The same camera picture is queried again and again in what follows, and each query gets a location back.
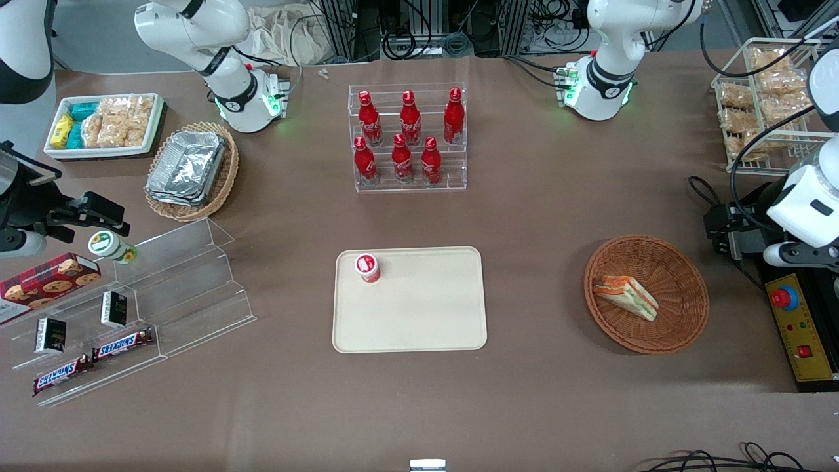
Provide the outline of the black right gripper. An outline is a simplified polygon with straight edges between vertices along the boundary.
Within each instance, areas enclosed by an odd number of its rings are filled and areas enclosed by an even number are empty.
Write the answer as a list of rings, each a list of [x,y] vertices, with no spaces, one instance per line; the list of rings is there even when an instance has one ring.
[[[61,242],[72,242],[74,230],[66,227],[93,227],[122,237],[129,236],[124,208],[96,192],[84,192],[74,199],[75,212],[60,212],[72,200],[60,191],[55,179],[33,169],[38,161],[2,143],[2,242],[24,242],[27,232]]]

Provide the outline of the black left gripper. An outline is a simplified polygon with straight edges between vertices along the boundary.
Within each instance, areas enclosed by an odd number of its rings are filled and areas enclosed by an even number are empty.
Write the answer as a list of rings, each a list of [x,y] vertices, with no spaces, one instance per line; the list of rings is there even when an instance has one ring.
[[[742,215],[733,203],[712,206],[704,214],[711,250],[732,260],[758,259],[770,244],[770,233]]]

